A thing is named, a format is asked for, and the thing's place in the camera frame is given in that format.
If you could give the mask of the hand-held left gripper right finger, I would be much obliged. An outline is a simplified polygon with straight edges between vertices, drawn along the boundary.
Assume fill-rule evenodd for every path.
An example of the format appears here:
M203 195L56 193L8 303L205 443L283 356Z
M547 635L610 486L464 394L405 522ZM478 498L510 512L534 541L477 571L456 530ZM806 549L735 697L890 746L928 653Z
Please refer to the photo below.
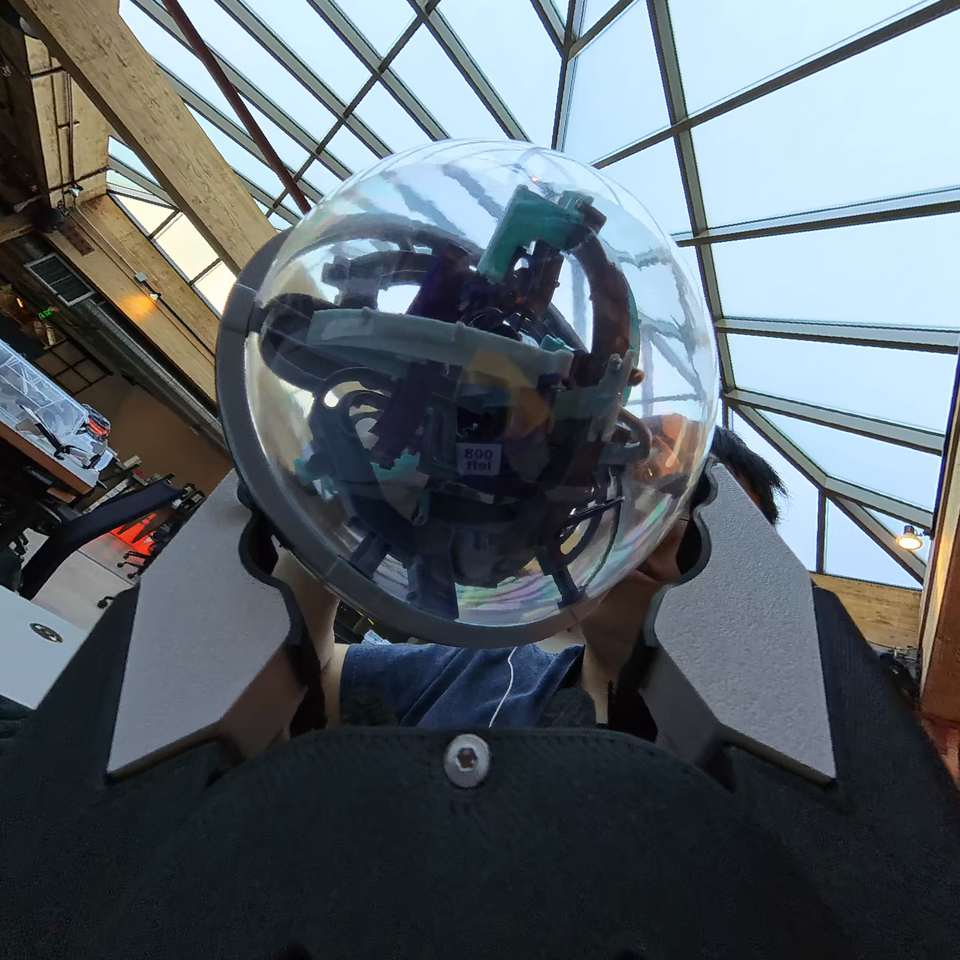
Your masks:
M810 782L836 777L809 572L720 463L692 510L700 552L642 631L656 744L706 767L734 746Z

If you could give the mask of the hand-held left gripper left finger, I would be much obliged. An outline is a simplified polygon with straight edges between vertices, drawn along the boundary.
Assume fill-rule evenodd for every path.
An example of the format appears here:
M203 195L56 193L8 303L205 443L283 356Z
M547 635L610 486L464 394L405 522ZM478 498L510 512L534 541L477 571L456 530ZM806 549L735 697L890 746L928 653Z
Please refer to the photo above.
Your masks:
M235 472L141 578L106 772L124 777L205 742L266 752L303 702L308 637L286 584L244 554L254 518Z

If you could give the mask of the clear plastic maze ball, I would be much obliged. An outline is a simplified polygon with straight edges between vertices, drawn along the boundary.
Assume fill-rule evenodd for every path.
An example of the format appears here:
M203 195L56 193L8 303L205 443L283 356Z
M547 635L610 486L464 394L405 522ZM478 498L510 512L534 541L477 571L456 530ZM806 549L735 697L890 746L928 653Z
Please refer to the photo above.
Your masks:
M216 382L272 533L428 642L582 621L690 503L714 330L671 235L593 166L444 140L354 174L237 277Z

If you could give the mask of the person's right forearm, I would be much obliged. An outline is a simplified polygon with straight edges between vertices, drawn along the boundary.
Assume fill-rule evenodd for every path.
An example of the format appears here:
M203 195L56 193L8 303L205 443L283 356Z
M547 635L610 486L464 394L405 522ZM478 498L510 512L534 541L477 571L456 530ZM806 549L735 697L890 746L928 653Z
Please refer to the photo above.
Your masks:
M273 575L291 588L316 650L326 727L341 726L341 681L349 647L334 638L339 599L285 549L280 550Z

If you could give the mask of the black metal stand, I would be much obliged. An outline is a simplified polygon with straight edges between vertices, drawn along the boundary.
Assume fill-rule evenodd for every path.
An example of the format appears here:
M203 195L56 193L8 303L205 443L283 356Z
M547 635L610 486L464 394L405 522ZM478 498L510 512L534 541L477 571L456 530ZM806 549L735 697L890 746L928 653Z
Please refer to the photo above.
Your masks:
M115 528L167 507L186 494L166 479L109 498L102 505L61 525L23 567L15 592L34 599L66 559Z

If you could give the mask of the white box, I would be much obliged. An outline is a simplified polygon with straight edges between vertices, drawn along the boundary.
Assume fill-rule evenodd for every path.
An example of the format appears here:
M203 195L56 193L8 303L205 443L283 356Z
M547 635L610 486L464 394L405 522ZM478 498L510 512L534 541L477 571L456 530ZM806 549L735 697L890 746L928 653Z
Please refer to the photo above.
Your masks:
M88 633L1 587L2 697L36 709Z

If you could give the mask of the person's blue shirt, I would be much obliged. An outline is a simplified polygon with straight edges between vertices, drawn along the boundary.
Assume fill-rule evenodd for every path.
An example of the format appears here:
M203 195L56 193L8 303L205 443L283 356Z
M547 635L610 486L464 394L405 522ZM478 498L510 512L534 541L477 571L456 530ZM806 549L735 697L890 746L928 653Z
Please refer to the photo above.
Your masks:
M584 648L535 644L466 649L438 643L361 643L346 648L339 690L349 709L385 709L402 727L534 728L559 690L579 679Z

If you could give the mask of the clear plastic organiser box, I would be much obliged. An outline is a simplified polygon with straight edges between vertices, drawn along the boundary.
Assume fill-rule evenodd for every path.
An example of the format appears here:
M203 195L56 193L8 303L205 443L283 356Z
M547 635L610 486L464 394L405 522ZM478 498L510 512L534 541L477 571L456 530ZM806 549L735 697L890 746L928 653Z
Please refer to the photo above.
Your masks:
M114 458L111 423L1 342L3 425L75 472L99 474Z

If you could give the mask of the metal vent grille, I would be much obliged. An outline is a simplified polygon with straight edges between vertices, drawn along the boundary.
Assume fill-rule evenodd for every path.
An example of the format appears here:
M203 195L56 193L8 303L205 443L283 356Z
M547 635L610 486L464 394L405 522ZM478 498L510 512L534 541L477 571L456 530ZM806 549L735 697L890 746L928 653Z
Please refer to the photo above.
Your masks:
M77 306L95 296L90 284L57 253L30 260L23 266L65 306Z

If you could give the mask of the red ceiling pipe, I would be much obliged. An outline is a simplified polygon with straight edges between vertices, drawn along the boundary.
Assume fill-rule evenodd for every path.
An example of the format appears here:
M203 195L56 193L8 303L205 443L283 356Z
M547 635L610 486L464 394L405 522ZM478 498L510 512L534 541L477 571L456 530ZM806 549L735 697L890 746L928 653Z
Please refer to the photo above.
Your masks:
M308 214L311 206L306 195L258 125L257 119L250 113L246 102L224 71L219 59L196 30L181 4L177 1L164 1L163 6L183 34L193 53L202 61L211 78L221 90L223 97L240 118L247 134L261 151L271 170L279 177L286 193L293 199L302 214Z

